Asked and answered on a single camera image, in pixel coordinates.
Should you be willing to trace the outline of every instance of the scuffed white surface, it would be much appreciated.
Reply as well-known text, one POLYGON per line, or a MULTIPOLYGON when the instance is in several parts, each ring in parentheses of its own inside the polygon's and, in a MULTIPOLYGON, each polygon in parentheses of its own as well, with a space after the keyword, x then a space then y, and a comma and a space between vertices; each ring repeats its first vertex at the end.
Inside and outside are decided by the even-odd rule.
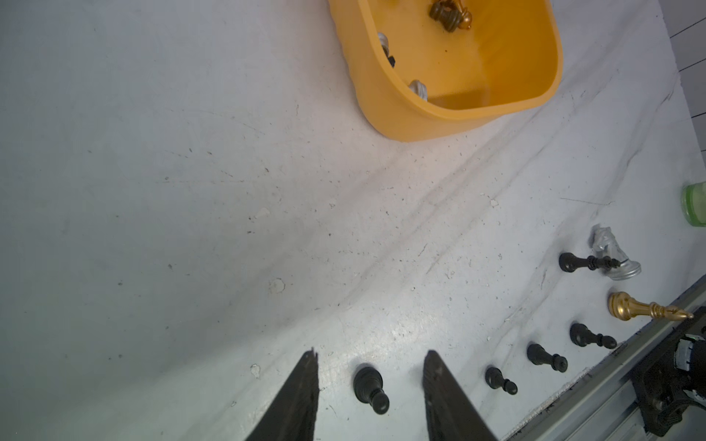
POLYGON ((606 355, 572 321, 622 341, 646 321, 612 318, 610 290, 669 302, 706 272, 678 199, 706 171, 657 0, 554 8, 549 103, 400 144, 358 110, 323 0, 6 2, 6 433, 241 440, 313 346, 317 439, 425 439, 428 349, 507 435, 606 355), (559 270, 595 224, 641 275, 559 270), (568 372, 531 365, 530 340, 568 372), (352 394, 361 362, 385 416, 352 394))

